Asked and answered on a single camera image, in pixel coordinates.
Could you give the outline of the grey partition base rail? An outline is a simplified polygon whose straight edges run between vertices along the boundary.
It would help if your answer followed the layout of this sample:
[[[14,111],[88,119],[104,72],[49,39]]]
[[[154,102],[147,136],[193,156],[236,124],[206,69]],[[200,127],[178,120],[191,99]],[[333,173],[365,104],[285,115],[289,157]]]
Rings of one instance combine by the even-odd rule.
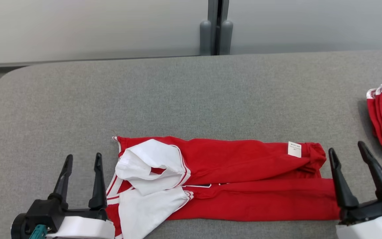
[[[102,58],[102,59],[70,59],[70,60],[55,60],[55,61],[33,61],[33,62],[15,62],[15,63],[0,63],[0,68],[18,68],[31,65],[50,64],[50,63],[65,63],[65,62],[83,62],[83,61],[111,61],[111,60],[129,60],[129,59],[153,59],[153,58],[175,58],[175,57],[192,57],[197,55],[178,55],[178,56],[147,56],[147,57],[126,57],[126,58]]]

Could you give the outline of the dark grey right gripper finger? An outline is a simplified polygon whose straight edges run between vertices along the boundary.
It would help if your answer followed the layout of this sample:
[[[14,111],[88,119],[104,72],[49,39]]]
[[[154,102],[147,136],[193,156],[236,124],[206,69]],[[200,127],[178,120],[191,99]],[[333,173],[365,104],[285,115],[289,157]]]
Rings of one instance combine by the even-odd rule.
[[[346,182],[344,174],[342,173],[341,162],[334,148],[329,148],[329,160],[338,206],[341,209],[354,209],[358,207],[359,201],[355,195],[352,194]]]
[[[382,166],[373,156],[365,142],[359,141],[358,148],[362,156],[362,160],[367,164],[370,170],[370,174],[373,178],[373,182],[376,187],[375,195],[378,200],[382,200]]]

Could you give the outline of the red Bulls 23 jersey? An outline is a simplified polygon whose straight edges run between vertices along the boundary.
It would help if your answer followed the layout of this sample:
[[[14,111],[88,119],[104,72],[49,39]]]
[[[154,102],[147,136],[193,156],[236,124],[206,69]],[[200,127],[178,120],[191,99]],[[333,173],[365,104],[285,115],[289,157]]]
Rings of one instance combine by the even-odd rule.
[[[332,179],[314,142],[113,138],[107,188],[115,239],[144,239],[165,220],[337,220]]]

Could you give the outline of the grey round partition post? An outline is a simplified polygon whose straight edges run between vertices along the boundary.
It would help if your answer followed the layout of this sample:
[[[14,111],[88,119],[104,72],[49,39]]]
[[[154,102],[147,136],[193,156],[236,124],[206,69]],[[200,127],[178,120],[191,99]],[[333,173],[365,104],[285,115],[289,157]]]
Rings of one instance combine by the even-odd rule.
[[[219,39],[219,55],[229,55],[232,41],[233,23],[225,20],[221,24]]]
[[[204,20],[200,23],[200,56],[211,55],[211,22]]]

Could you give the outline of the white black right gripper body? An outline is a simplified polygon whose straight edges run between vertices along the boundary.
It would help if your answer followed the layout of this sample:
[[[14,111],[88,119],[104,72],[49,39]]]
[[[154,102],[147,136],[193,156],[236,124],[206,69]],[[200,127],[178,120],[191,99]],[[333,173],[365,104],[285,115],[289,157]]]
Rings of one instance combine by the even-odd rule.
[[[382,201],[342,208],[336,233],[338,239],[382,239]]]

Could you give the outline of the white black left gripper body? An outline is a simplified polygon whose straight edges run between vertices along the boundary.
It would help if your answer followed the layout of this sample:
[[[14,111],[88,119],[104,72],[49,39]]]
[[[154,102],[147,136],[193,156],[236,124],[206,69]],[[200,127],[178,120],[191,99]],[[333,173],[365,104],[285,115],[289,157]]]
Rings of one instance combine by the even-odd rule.
[[[115,227],[105,209],[91,211],[93,216],[66,216],[57,232],[47,239],[115,239]]]

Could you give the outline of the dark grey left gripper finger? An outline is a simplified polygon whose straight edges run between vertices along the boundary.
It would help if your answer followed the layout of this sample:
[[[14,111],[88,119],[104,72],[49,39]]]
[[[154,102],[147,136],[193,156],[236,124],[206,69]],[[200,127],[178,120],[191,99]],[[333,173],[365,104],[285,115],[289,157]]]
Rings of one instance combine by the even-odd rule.
[[[72,173],[73,167],[73,155],[69,154],[64,162],[62,171],[56,182],[56,186],[53,192],[47,197],[47,199],[57,199],[61,208],[68,208],[68,203],[66,202],[69,177]]]
[[[107,207],[106,187],[103,173],[102,154],[97,153],[94,164],[94,188],[89,200],[90,209],[104,209]]]

